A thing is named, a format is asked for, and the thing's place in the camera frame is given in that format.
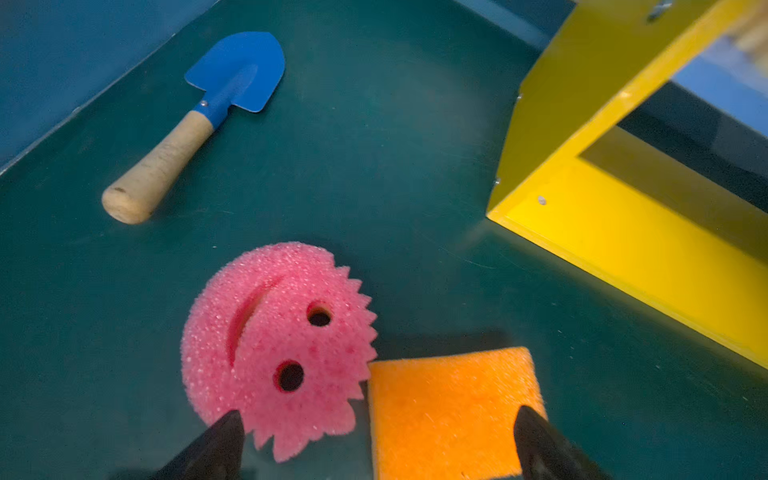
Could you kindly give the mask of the orange sponge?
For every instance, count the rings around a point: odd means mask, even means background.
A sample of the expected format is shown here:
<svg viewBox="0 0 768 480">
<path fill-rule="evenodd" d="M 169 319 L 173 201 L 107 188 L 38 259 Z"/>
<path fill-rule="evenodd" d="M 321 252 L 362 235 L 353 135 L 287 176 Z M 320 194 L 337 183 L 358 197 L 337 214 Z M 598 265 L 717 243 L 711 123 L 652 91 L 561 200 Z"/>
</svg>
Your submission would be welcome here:
<svg viewBox="0 0 768 480">
<path fill-rule="evenodd" d="M 519 476 L 521 406 L 546 413 L 530 351 L 377 361 L 368 403 L 377 479 Z"/>
</svg>

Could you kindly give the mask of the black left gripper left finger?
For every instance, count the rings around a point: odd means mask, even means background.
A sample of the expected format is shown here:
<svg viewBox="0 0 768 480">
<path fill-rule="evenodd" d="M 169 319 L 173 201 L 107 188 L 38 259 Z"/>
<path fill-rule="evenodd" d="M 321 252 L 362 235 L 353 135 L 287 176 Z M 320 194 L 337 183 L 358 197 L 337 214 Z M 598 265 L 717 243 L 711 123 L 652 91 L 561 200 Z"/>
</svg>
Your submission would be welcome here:
<svg viewBox="0 0 768 480">
<path fill-rule="evenodd" d="M 244 441 L 241 414 L 238 410 L 230 410 L 152 478 L 239 479 Z"/>
</svg>

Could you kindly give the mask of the pink smiley sponge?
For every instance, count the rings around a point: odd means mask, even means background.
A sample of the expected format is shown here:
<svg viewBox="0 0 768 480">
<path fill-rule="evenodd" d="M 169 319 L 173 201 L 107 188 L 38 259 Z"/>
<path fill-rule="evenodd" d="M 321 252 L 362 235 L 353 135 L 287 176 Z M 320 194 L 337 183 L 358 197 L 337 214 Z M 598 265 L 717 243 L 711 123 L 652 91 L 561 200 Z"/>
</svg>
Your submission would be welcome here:
<svg viewBox="0 0 768 480">
<path fill-rule="evenodd" d="M 244 253 L 195 299 L 181 339 L 188 400 L 207 424 L 236 410 L 256 447 L 285 462 L 355 427 L 376 358 L 361 283 L 326 249 L 300 242 Z"/>
</svg>

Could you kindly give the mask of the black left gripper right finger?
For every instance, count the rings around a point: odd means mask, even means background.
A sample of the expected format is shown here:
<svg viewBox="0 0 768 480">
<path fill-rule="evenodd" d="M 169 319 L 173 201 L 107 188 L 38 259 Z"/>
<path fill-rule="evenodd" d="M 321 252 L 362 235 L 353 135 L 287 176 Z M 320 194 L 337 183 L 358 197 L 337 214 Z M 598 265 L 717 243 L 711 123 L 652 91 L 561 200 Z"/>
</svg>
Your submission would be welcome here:
<svg viewBox="0 0 768 480">
<path fill-rule="evenodd" d="M 522 405 L 518 410 L 514 440 L 525 480 L 610 479 L 582 450 L 528 405 Z"/>
</svg>

